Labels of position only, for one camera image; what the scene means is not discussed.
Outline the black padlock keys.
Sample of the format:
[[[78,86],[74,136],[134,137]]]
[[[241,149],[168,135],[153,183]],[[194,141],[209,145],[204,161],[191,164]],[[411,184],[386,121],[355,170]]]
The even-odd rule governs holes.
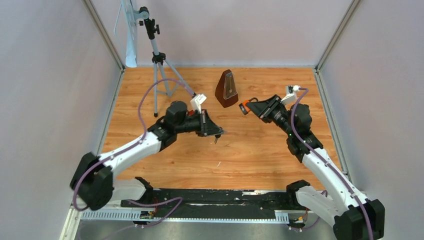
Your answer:
[[[215,140],[214,140],[214,144],[215,144],[215,145],[217,144],[217,142],[218,142],[218,140],[219,140],[219,138],[220,138],[221,136],[222,136],[221,134],[217,134],[217,135],[215,135]]]

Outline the orange black padlock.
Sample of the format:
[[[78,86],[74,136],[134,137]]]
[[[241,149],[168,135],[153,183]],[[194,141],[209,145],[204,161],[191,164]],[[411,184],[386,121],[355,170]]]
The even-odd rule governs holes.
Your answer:
[[[256,98],[256,97],[252,97],[252,98],[250,98],[250,99],[247,99],[247,100],[245,100],[245,101],[243,101],[242,103],[240,103],[239,105],[238,105],[238,107],[240,108],[240,110],[241,110],[241,112],[244,114],[244,115],[247,115],[251,110],[250,110],[250,108],[247,106],[247,103],[250,103],[250,102],[258,102],[259,100]]]

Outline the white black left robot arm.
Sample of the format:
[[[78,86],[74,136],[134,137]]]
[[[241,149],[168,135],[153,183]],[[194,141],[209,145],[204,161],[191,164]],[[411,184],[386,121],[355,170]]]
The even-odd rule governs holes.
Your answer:
[[[206,109],[188,110],[183,101],[173,101],[152,126],[139,137],[112,151],[94,155],[84,154],[70,181],[74,191],[73,206],[80,198],[92,211],[103,208],[111,200],[135,200],[140,206],[149,206],[153,193],[141,181],[132,181],[131,190],[118,194],[116,177],[138,161],[157,154],[177,140],[177,135],[194,132],[199,137],[220,138],[225,130],[210,118]]]

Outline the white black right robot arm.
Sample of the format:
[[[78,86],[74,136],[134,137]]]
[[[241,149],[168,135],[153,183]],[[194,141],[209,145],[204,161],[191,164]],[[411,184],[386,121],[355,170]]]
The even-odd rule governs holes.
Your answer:
[[[305,180],[287,185],[286,204],[303,206],[332,227],[338,240],[378,240],[385,234],[385,207],[370,200],[337,168],[323,144],[311,131],[312,117],[307,104],[295,103],[286,109],[285,100],[274,95],[239,105],[243,114],[253,113],[265,123],[274,123],[287,134],[287,148],[324,186],[327,196]]]

